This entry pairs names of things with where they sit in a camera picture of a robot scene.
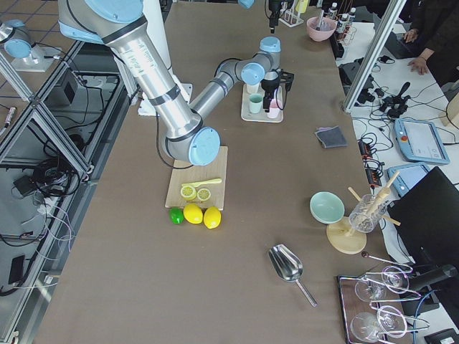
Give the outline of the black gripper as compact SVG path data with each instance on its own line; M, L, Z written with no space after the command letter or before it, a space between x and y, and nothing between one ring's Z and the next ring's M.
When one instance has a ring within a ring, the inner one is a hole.
M275 33L276 18L281 14L282 9L286 6L287 1L285 0L267 0L268 4L268 17L270 18L270 33Z
M285 91L290 92L295 75L285 70L273 70L267 73L267 77L261 81L261 88L265 91L262 108L263 110L270 109L272 95L276 89L283 83Z

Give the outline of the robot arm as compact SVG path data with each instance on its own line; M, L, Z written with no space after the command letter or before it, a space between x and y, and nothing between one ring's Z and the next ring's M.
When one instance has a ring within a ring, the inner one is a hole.
M237 3L245 8L249 9L255 3L254 0L238 0ZM282 10L290 9L292 7L292 1L283 0L268 0L265 1L264 9L265 15L269 19L270 33L275 33L275 28L279 23Z
M251 59L226 59L204 90L187 103L168 66L167 43L159 1L59 1L61 33L71 39L110 47L141 87L167 131L156 147L179 161L206 166L218 155L218 132L204 119L238 82L260 84L262 107L268 110L283 83L289 90L294 75L280 67L280 40L265 37Z

